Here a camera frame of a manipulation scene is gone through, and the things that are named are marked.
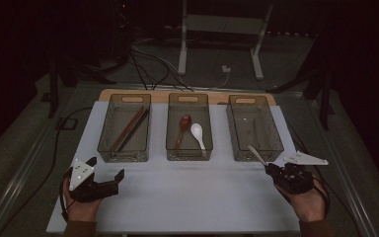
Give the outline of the silver metal knife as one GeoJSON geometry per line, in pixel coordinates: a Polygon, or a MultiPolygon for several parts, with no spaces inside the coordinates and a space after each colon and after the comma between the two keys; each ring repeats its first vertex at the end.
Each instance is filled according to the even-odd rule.
{"type": "Polygon", "coordinates": [[[251,144],[247,145],[247,147],[258,158],[258,160],[266,167],[267,166],[267,162],[260,155],[260,153],[257,151],[257,149],[254,146],[252,146],[251,144]]]}

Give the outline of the person's left hand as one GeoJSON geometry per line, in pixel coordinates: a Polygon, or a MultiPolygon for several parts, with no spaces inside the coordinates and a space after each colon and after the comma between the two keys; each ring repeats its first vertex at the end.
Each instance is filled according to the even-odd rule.
{"type": "Polygon", "coordinates": [[[63,195],[65,198],[66,212],[69,221],[95,222],[101,199],[92,202],[78,202],[69,194],[69,179],[63,181],[63,195]]]}

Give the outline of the person's right hand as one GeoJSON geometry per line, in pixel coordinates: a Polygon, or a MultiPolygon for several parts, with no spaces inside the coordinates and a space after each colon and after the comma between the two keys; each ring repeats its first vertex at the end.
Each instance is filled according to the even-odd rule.
{"type": "Polygon", "coordinates": [[[275,186],[289,202],[300,221],[321,221],[326,217],[326,191],[318,180],[314,180],[314,188],[307,193],[292,195],[279,186],[275,186]]]}

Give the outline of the brown wooden spoon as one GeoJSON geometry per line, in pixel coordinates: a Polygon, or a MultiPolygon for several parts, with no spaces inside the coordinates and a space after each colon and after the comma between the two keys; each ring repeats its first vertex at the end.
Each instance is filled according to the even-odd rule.
{"type": "Polygon", "coordinates": [[[178,135],[178,138],[174,147],[174,151],[176,154],[179,154],[183,136],[186,130],[190,127],[190,125],[191,125],[191,116],[190,115],[183,116],[180,120],[180,133],[178,135]]]}

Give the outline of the black chopstick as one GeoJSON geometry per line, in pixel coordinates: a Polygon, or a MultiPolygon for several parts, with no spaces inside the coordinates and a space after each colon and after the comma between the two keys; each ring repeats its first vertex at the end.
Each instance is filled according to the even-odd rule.
{"type": "Polygon", "coordinates": [[[142,124],[142,122],[145,120],[145,118],[148,116],[149,110],[142,108],[136,115],[135,118],[133,118],[130,122],[130,124],[127,126],[127,128],[124,130],[124,132],[120,136],[120,144],[116,148],[116,151],[121,151],[123,147],[126,145],[126,143],[129,141],[131,136],[134,134],[134,132],[137,130],[137,128],[142,124]]]}
{"type": "Polygon", "coordinates": [[[138,127],[143,123],[143,121],[146,119],[148,115],[149,110],[146,109],[142,112],[137,121],[132,125],[131,129],[129,130],[128,134],[126,135],[125,139],[123,140],[117,151],[121,151],[124,148],[124,146],[128,143],[128,141],[131,139],[133,134],[136,132],[138,127]]]}

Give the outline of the smoky clear plastic bin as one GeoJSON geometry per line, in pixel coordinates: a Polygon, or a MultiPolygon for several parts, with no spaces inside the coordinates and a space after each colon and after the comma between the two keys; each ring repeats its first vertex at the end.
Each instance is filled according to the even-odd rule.
{"type": "Polygon", "coordinates": [[[234,159],[259,162],[253,146],[266,162],[284,151],[266,96],[230,95],[226,108],[234,159]]]}
{"type": "Polygon", "coordinates": [[[149,94],[111,95],[97,148],[105,162],[148,161],[150,109],[151,96],[149,94]],[[110,151],[115,140],[141,107],[148,109],[149,115],[121,151],[110,151]]]}
{"type": "Polygon", "coordinates": [[[213,141],[206,94],[171,93],[169,95],[166,149],[169,161],[208,161],[210,159],[213,141]],[[200,149],[189,127],[183,136],[179,154],[176,154],[174,147],[180,133],[180,120],[185,115],[191,116],[191,124],[201,125],[205,149],[200,149]]]}

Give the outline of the black square floor plate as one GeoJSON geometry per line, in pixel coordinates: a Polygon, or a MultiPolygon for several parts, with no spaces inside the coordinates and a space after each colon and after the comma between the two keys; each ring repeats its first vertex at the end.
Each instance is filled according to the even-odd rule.
{"type": "Polygon", "coordinates": [[[76,118],[60,118],[56,130],[75,130],[78,124],[76,118]]]}

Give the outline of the brown wooden chopstick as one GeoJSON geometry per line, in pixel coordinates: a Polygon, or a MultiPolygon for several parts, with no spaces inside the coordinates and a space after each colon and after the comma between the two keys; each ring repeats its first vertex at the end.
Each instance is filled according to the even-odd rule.
{"type": "Polygon", "coordinates": [[[142,112],[145,110],[144,107],[141,107],[136,114],[133,116],[133,118],[130,120],[130,122],[127,124],[127,126],[124,128],[124,130],[121,132],[119,137],[115,140],[113,145],[110,148],[110,151],[117,151],[123,140],[125,139],[126,135],[128,134],[129,130],[131,129],[132,125],[137,121],[137,119],[140,117],[142,112]]]}
{"type": "Polygon", "coordinates": [[[127,124],[125,129],[121,132],[117,140],[114,142],[114,144],[111,147],[112,151],[120,151],[125,144],[128,142],[128,140],[131,138],[134,131],[139,127],[139,125],[144,120],[144,117],[147,114],[147,109],[144,107],[141,107],[137,113],[133,116],[133,118],[130,120],[130,122],[127,124]]]}

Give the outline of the black tripod stand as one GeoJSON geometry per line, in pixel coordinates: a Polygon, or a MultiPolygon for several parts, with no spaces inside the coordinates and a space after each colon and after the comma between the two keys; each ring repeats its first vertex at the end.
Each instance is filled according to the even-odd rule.
{"type": "Polygon", "coordinates": [[[315,100],[318,95],[320,99],[319,120],[325,130],[329,129],[328,115],[330,112],[330,94],[332,74],[330,71],[314,69],[305,75],[298,76],[295,79],[273,89],[267,89],[267,93],[279,94],[292,88],[297,84],[308,82],[302,96],[306,100],[315,100]]]}
{"type": "Polygon", "coordinates": [[[50,104],[48,113],[50,118],[55,115],[55,112],[59,106],[58,79],[65,82],[68,87],[74,87],[77,84],[77,79],[75,77],[75,73],[73,72],[74,69],[102,84],[114,84],[114,81],[108,80],[66,54],[50,56],[48,67],[49,92],[46,95],[50,104]]]}

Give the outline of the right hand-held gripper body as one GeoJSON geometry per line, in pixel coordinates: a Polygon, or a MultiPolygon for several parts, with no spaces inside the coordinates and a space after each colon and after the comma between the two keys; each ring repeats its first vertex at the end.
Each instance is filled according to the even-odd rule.
{"type": "Polygon", "coordinates": [[[305,170],[305,166],[326,166],[329,162],[315,156],[297,151],[284,157],[283,167],[277,167],[274,182],[291,195],[305,194],[314,187],[313,175],[305,170]]]}

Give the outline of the white ceramic spoon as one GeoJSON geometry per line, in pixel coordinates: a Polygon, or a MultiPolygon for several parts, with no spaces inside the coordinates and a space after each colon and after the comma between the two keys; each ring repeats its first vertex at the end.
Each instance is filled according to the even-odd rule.
{"type": "Polygon", "coordinates": [[[205,145],[203,142],[203,130],[202,130],[201,125],[199,123],[193,123],[190,127],[190,132],[191,132],[192,136],[197,140],[197,142],[200,146],[200,149],[204,150],[205,145]]]}

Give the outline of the white metal stand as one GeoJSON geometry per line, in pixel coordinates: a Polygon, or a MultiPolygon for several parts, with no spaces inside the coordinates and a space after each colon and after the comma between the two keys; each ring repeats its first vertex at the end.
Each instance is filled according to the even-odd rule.
{"type": "Polygon", "coordinates": [[[181,50],[178,63],[178,74],[184,76],[187,71],[187,33],[188,31],[256,35],[256,44],[250,49],[252,65],[257,80],[264,79],[260,62],[260,49],[265,38],[273,4],[266,4],[265,15],[261,18],[224,17],[197,15],[188,13],[188,0],[183,0],[181,50]]]}

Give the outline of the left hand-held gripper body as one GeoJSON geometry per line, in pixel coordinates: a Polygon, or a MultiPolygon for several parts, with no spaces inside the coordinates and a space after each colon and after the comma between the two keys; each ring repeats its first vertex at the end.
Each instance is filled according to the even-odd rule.
{"type": "Polygon", "coordinates": [[[92,202],[117,195],[118,185],[114,183],[114,180],[95,182],[95,168],[87,165],[86,162],[76,159],[71,167],[70,196],[79,202],[92,202]]]}

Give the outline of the aluminium frame rail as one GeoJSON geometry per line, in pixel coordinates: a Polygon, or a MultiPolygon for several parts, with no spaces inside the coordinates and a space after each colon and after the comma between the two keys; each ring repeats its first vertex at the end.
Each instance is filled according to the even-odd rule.
{"type": "Polygon", "coordinates": [[[50,105],[35,97],[0,137],[0,228],[73,93],[72,88],[59,90],[59,106],[52,118],[50,105]]]}
{"type": "Polygon", "coordinates": [[[341,199],[340,202],[343,202],[345,211],[350,214],[357,235],[359,237],[378,237],[373,223],[369,218],[367,209],[362,202],[362,198],[353,183],[347,167],[343,163],[339,150],[336,148],[335,141],[330,137],[330,131],[325,130],[320,122],[319,113],[321,109],[318,103],[315,101],[306,101],[306,105],[311,113],[315,126],[319,130],[319,134],[324,140],[324,144],[329,150],[331,165],[336,172],[337,179],[345,197],[345,202],[341,199]]]}

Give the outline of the dark power strip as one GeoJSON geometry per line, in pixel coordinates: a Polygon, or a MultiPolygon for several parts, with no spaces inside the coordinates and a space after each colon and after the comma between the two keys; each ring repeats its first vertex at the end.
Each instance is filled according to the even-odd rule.
{"type": "Polygon", "coordinates": [[[272,36],[288,36],[288,37],[301,37],[301,38],[316,38],[318,35],[314,34],[300,34],[300,33],[294,33],[294,32],[280,32],[280,31],[271,31],[266,30],[266,33],[272,36]]]}

